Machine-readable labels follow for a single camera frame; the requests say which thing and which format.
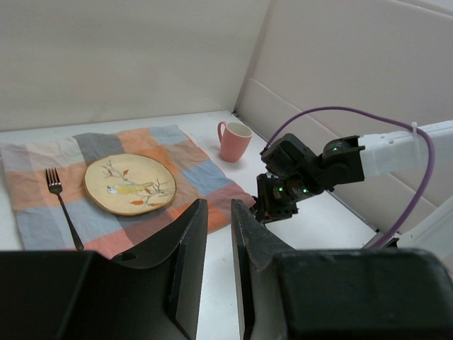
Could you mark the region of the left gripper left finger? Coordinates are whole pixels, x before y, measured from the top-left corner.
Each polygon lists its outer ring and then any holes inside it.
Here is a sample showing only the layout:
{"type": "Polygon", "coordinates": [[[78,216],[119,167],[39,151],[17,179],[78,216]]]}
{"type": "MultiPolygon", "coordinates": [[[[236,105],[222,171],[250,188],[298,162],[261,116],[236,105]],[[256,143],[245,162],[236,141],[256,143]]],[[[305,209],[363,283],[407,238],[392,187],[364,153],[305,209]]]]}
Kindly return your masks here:
{"type": "Polygon", "coordinates": [[[195,200],[171,224],[113,257],[125,267],[116,339],[195,339],[208,207],[195,200]]]}

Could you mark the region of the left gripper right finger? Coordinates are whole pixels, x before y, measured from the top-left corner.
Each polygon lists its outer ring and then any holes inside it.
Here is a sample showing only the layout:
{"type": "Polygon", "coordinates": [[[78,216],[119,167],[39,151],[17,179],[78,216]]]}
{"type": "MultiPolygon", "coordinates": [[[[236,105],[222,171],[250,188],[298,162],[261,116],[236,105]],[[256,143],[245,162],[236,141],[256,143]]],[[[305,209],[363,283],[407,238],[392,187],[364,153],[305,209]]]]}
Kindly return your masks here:
{"type": "Polygon", "coordinates": [[[259,223],[242,200],[231,202],[231,239],[241,339],[287,339],[274,257],[294,249],[259,223]]]}

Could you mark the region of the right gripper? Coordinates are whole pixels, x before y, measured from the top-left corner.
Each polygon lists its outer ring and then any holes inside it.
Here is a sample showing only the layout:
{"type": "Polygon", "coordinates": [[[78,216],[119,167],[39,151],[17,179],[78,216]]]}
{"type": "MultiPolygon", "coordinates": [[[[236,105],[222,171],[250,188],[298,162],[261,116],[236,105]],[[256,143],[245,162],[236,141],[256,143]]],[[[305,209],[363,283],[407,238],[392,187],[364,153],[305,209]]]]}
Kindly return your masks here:
{"type": "Polygon", "coordinates": [[[261,224],[290,219],[298,213],[297,204],[287,195],[283,181],[273,175],[260,174],[256,178],[258,195],[250,208],[261,224]]]}

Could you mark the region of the pink mug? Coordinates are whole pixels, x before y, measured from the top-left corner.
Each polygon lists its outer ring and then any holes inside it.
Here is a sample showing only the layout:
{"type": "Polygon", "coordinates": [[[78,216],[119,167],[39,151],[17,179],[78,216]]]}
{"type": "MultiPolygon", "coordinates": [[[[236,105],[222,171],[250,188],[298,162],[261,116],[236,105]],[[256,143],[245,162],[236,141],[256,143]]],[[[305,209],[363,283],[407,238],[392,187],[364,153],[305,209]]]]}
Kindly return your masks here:
{"type": "Polygon", "coordinates": [[[253,136],[248,126],[225,121],[218,124],[217,134],[220,142],[220,157],[229,163],[240,160],[253,136]]]}

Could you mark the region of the bird pattern plate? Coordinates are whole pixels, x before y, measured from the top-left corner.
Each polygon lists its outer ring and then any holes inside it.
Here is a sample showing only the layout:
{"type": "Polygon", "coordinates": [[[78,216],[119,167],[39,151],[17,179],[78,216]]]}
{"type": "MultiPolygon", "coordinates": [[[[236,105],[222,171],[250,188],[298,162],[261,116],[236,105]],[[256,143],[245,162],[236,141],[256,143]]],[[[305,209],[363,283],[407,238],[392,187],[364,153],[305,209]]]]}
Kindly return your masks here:
{"type": "Polygon", "coordinates": [[[116,154],[87,167],[84,187],[101,208],[116,215],[141,215],[168,205],[176,180],[159,161],[138,154],[116,154]]]}

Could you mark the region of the checkered cloth placemat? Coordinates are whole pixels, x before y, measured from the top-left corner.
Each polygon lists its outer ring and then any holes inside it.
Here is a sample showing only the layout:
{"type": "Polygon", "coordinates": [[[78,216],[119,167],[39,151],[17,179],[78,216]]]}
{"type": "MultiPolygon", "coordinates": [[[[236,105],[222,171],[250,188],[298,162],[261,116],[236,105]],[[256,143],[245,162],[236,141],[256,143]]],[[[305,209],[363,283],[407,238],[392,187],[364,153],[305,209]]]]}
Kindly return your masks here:
{"type": "Polygon", "coordinates": [[[74,247],[111,258],[171,224],[194,200],[209,231],[230,223],[233,199],[254,200],[175,125],[84,133],[1,148],[27,250],[74,247]]]}

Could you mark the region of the black fork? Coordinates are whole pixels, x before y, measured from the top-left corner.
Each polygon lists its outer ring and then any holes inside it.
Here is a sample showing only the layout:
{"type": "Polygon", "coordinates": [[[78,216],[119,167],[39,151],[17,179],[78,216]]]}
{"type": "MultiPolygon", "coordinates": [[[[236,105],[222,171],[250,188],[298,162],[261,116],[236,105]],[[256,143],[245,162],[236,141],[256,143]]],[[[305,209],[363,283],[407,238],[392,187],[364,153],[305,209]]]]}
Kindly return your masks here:
{"type": "Polygon", "coordinates": [[[84,250],[84,245],[80,239],[80,236],[78,234],[78,232],[76,231],[73,223],[72,223],[72,220],[69,216],[69,213],[67,211],[67,208],[64,204],[64,201],[62,199],[62,191],[63,191],[63,188],[62,188],[62,182],[61,180],[59,179],[59,175],[57,173],[57,170],[56,168],[49,168],[49,169],[46,169],[45,170],[45,177],[46,177],[46,182],[47,182],[47,187],[48,187],[48,190],[50,193],[54,194],[57,196],[57,199],[59,201],[59,204],[61,205],[62,207],[62,211],[64,213],[64,216],[67,220],[67,224],[68,224],[68,227],[69,227],[69,230],[70,230],[70,233],[71,233],[71,237],[72,237],[72,240],[73,240],[73,243],[74,243],[74,246],[76,248],[77,251],[83,251],[84,250]]]}

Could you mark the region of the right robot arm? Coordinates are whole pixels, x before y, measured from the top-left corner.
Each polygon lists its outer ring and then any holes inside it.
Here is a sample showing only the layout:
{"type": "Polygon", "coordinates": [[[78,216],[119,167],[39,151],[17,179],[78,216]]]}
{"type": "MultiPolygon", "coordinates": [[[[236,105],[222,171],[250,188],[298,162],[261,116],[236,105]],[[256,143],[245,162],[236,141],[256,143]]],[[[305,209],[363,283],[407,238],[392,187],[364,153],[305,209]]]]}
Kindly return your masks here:
{"type": "Polygon", "coordinates": [[[287,133],[260,155],[267,171],[257,178],[258,198],[253,209],[262,224],[291,218],[297,213],[298,202],[333,191],[337,185],[425,168],[409,206],[396,224],[372,244],[378,248],[390,240],[410,215],[429,183],[434,166],[452,163],[452,121],[332,140],[320,155],[287,133]]]}

